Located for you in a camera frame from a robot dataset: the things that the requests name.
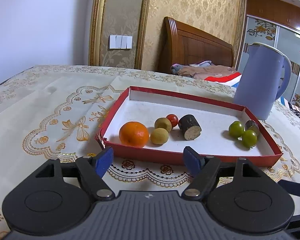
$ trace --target wooden cabinet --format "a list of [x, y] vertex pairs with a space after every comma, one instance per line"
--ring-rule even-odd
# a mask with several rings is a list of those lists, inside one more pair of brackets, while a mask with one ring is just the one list
[[247, 0], [247, 14], [300, 31], [300, 8], [281, 0]]
[[273, 18], [274, 11], [271, 9], [271, 0], [247, 0], [247, 14], [262, 18]]

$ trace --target white tablecloth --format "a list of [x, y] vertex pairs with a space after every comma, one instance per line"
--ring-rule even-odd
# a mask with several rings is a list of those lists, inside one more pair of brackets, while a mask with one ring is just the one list
[[[11, 78], [0, 86], [0, 238], [9, 231], [1, 211], [4, 197], [50, 157], [68, 162], [97, 154], [94, 136], [111, 105], [131, 85], [228, 102], [234, 95], [233, 88], [212, 82], [122, 68], [36, 66]], [[264, 171], [275, 181], [300, 182], [300, 119], [277, 101], [262, 124], [283, 152]], [[123, 189], [182, 192], [191, 176], [183, 166], [115, 158], [103, 179], [116, 194]], [[295, 214], [300, 214], [300, 198], [293, 198]]]

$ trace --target wooden headboard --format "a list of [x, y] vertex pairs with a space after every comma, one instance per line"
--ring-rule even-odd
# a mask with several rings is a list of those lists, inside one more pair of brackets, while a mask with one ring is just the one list
[[171, 74], [170, 67], [175, 63], [189, 65], [205, 60], [215, 65], [234, 65], [231, 44], [170, 17], [165, 17], [164, 21], [167, 38], [160, 54], [159, 72]]

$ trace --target orange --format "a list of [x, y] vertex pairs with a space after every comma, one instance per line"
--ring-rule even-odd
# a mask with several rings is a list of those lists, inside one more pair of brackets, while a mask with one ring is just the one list
[[149, 132], [139, 122], [127, 122], [120, 128], [119, 138], [123, 145], [142, 148], [149, 140]]

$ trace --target red cardboard tray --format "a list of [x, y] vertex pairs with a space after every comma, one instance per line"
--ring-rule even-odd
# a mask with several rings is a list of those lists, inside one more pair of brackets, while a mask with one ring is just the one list
[[[179, 119], [186, 114], [194, 115], [202, 128], [201, 135], [186, 141], [176, 126], [169, 133], [168, 142], [160, 146], [150, 140], [143, 148], [121, 144], [119, 130], [126, 122], [141, 122], [151, 133], [155, 120], [168, 114], [175, 114]], [[230, 138], [227, 130], [232, 122], [239, 120], [244, 124], [249, 119], [257, 123], [260, 135], [257, 145], [247, 149], [240, 139]], [[282, 156], [266, 129], [244, 106], [143, 87], [129, 87], [119, 96], [95, 138], [102, 148], [111, 146], [117, 157], [171, 165], [184, 165], [182, 156], [186, 146], [200, 155], [214, 155], [223, 162], [245, 157], [259, 167], [271, 167]]]

